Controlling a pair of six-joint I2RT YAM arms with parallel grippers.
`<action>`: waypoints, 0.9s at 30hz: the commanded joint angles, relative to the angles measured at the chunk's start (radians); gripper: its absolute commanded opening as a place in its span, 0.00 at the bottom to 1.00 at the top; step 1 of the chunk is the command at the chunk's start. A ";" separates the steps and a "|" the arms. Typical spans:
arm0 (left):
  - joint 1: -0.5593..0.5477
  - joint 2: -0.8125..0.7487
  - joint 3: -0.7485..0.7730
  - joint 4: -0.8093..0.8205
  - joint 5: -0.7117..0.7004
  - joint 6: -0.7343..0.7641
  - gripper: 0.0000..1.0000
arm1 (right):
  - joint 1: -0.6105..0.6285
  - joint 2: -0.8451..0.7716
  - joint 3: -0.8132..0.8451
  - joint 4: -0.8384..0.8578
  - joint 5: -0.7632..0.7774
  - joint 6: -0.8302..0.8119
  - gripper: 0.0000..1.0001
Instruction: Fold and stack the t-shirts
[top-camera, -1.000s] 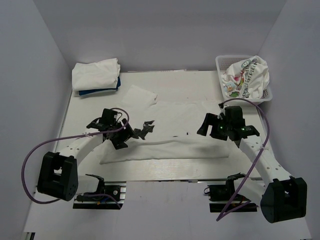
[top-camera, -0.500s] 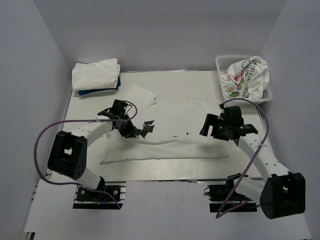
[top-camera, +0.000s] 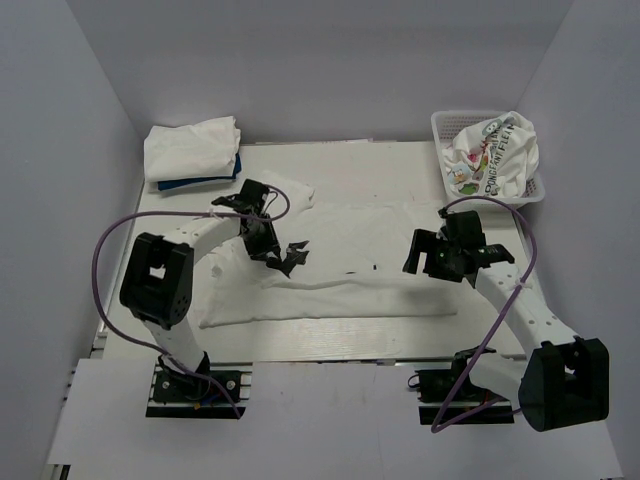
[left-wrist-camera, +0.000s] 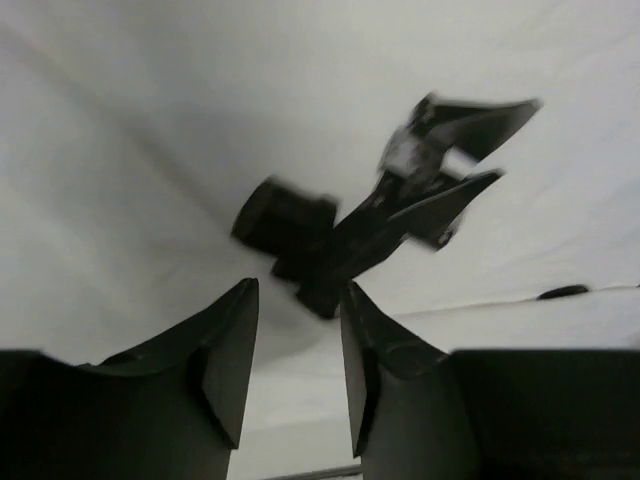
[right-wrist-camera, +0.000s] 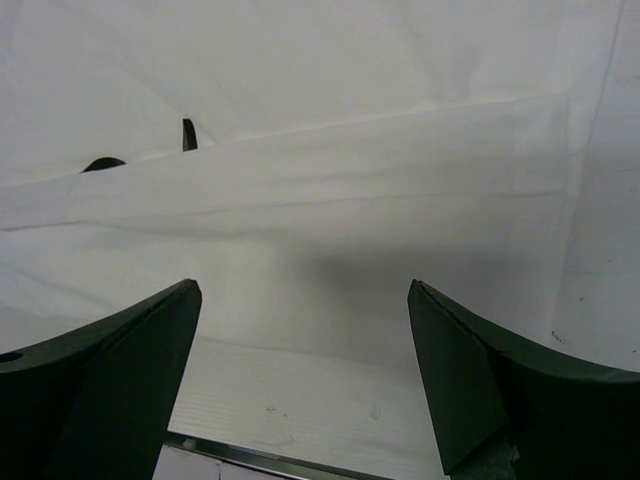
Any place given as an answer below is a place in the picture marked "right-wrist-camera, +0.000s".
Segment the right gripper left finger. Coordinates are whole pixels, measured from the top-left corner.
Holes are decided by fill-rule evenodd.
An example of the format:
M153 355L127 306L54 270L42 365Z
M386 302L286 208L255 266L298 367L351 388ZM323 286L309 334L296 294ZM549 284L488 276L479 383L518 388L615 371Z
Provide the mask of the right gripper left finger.
M4 479L150 479L202 305L185 279L1 356Z

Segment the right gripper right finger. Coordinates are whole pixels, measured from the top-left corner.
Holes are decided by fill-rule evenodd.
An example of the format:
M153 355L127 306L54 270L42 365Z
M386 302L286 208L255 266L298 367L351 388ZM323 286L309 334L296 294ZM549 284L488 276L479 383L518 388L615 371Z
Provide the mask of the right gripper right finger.
M496 325L413 281L412 337L453 479L635 479L639 376Z

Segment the plain white t shirt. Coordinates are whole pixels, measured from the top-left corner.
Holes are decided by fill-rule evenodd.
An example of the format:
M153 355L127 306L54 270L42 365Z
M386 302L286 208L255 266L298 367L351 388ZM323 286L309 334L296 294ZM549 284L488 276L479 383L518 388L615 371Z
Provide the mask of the plain white t shirt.
M551 334L628 1L5 1L1 304L405 366L421 279Z

